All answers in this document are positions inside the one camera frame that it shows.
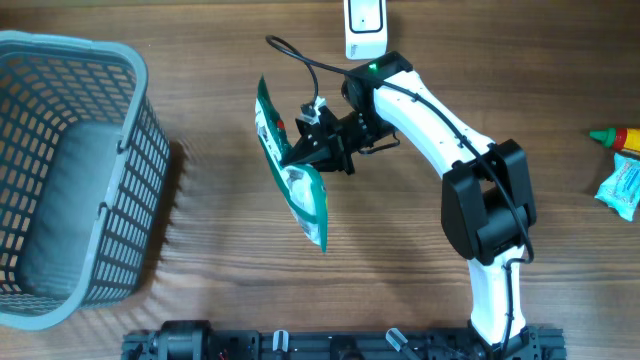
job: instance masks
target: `cable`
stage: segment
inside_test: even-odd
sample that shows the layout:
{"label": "cable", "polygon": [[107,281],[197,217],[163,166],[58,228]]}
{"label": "cable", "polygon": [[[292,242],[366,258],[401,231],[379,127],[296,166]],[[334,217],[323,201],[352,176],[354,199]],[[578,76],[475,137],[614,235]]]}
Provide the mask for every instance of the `cable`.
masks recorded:
{"label": "cable", "polygon": [[311,60],[309,58],[306,58],[304,56],[302,56],[302,54],[295,50],[295,48],[293,48],[291,45],[289,45],[286,41],[273,36],[273,35],[267,35],[265,40],[267,41],[267,43],[269,45],[271,45],[273,48],[275,48],[276,50],[280,51],[281,53],[288,55],[296,60],[299,60],[301,62],[303,62],[304,64],[307,65],[308,68],[311,68],[311,66],[315,66],[317,68],[320,69],[324,69],[327,71],[331,71],[331,72],[335,72],[338,74],[342,74],[345,76],[348,76],[350,78],[356,78],[356,79],[361,79],[367,82],[371,82],[374,83],[376,85],[380,85],[380,86],[386,86],[390,89],[396,90],[402,94],[405,94],[409,97],[412,98],[413,101],[418,101],[421,104],[423,104],[424,106],[426,106],[429,110],[431,110],[434,114],[436,114],[440,120],[442,120],[442,122],[445,123],[445,125],[447,125],[447,127],[449,127],[449,129],[451,130],[451,132],[455,135],[455,137],[457,139],[460,140],[460,143],[465,146],[472,154],[473,156],[475,156],[476,161],[478,162],[478,164],[480,164],[480,167],[485,171],[486,175],[488,176],[488,178],[490,180],[492,180],[495,184],[496,187],[498,188],[498,191],[500,192],[500,196],[502,197],[502,200],[507,204],[507,207],[509,207],[509,210],[511,211],[511,215],[513,215],[513,218],[516,221],[516,225],[518,226],[518,229],[520,230],[520,235],[522,236],[523,242],[524,242],[524,246],[527,249],[527,253],[528,253],[528,257],[527,259],[522,259],[522,258],[515,258],[515,259],[509,259],[507,261],[507,263],[504,265],[504,269],[506,272],[506,276],[507,276],[507,325],[506,325],[506,331],[505,331],[505,339],[503,341],[503,346],[502,346],[502,351],[501,351],[501,357],[504,360],[506,358],[506,351],[507,351],[507,346],[509,344],[509,335],[511,333],[511,326],[512,326],[512,322],[513,322],[513,287],[511,284],[511,265],[513,263],[521,263],[521,264],[531,264],[533,262],[534,259],[534,253],[533,253],[533,246],[531,245],[531,240],[529,239],[529,234],[527,231],[527,228],[524,226],[524,224],[522,223],[522,220],[520,219],[520,216],[517,213],[516,207],[513,203],[513,200],[511,199],[511,197],[509,196],[509,194],[507,193],[507,190],[504,188],[504,185],[502,184],[502,182],[500,181],[500,179],[498,179],[498,176],[495,174],[495,172],[493,171],[493,169],[489,166],[489,164],[487,164],[487,162],[484,160],[484,158],[482,157],[482,155],[478,152],[478,150],[476,150],[476,148],[473,147],[473,145],[471,145],[471,143],[469,142],[469,140],[467,139],[467,137],[465,135],[463,135],[460,130],[458,130],[458,128],[453,125],[453,123],[451,122],[451,120],[449,120],[449,118],[447,118],[447,116],[442,113],[442,111],[440,111],[440,109],[438,109],[435,105],[433,105],[432,103],[430,103],[429,101],[425,100],[422,96],[420,96],[418,93],[413,93],[411,92],[409,89],[405,89],[401,86],[392,84],[390,82],[387,82],[385,80],[379,79],[373,75],[370,74],[360,74],[360,73],[355,73],[349,70],[344,70],[344,69],[340,69],[337,68],[335,66],[331,66],[331,65],[327,65],[327,64],[323,64],[320,62],[317,62],[315,60]]}
{"label": "cable", "polygon": [[[293,47],[293,45],[289,44],[288,42],[286,42],[285,40],[277,36],[273,36],[273,35],[267,36],[267,42],[269,43],[269,45],[275,47],[278,50],[282,49],[280,51],[283,51],[286,48],[291,51],[290,52],[291,54],[296,54],[302,57],[302,54],[300,53],[300,51],[298,51],[298,49],[296,49],[295,47]],[[280,45],[276,45],[275,43],[280,43],[284,45],[284,47]],[[313,80],[313,99],[311,99],[311,102],[309,102],[308,105],[314,106],[316,103],[316,99],[318,98],[318,78],[316,77],[316,72],[313,71],[313,68],[311,67],[311,65],[307,63],[304,63],[304,64],[307,66],[307,69],[309,69],[309,73],[311,74],[311,79]]]}
{"label": "cable", "polygon": [[375,154],[378,151],[382,151],[382,150],[387,150],[387,149],[391,149],[394,148],[396,146],[400,146],[400,139],[398,139],[398,137],[396,136],[396,129],[393,129],[393,133],[392,136],[394,139],[396,139],[396,141],[389,143],[389,144],[384,144],[378,147],[375,147],[371,150],[362,150],[362,149],[358,149],[358,154],[360,155],[371,155],[371,154]]}

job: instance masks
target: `laundry basket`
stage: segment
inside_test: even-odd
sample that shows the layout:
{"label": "laundry basket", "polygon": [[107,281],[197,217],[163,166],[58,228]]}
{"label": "laundry basket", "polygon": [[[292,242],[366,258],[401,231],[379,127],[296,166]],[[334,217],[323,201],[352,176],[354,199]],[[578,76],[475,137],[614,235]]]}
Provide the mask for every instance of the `laundry basket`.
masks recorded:
{"label": "laundry basket", "polygon": [[0,32],[0,325],[134,290],[169,161],[146,89],[125,45]]}

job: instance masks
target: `wood grain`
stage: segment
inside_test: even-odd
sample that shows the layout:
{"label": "wood grain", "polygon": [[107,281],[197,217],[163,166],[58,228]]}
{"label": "wood grain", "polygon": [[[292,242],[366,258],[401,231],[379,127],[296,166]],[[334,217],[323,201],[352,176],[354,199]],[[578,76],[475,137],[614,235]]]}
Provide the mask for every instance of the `wood grain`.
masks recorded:
{"label": "wood grain", "polygon": [[[2,359],[117,359],[122,335],[170,319],[219,329],[464,326],[466,263],[440,227],[440,180],[407,141],[327,174],[329,251],[307,241],[254,129],[261,74],[287,126],[311,96],[306,69],[264,43],[352,67],[342,5],[262,4],[6,10],[2,28],[134,46],[172,140],[172,167],[141,289],[53,329],[0,329]],[[530,323],[565,329],[571,359],[640,353],[640,241],[593,199],[613,154],[590,129],[637,126],[640,5],[634,1],[389,2],[399,50],[460,118],[527,151],[539,218],[522,273]],[[321,72],[339,115],[341,77]]]}

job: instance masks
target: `plastic bag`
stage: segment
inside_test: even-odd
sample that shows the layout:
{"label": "plastic bag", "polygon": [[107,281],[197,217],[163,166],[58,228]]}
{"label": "plastic bag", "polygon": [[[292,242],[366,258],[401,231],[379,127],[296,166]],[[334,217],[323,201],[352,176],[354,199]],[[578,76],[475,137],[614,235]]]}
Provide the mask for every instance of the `plastic bag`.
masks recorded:
{"label": "plastic bag", "polygon": [[616,209],[623,219],[632,221],[640,201],[640,161],[620,154],[615,155],[614,161],[616,170],[600,185],[596,199]]}

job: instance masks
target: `ketchup bottle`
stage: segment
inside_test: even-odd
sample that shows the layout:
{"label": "ketchup bottle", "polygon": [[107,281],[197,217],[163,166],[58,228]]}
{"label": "ketchup bottle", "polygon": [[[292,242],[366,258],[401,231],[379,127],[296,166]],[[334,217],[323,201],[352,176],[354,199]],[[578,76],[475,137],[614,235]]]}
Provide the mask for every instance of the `ketchup bottle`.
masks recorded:
{"label": "ketchup bottle", "polygon": [[605,147],[640,155],[640,129],[609,128],[591,131],[589,136],[601,142]]}

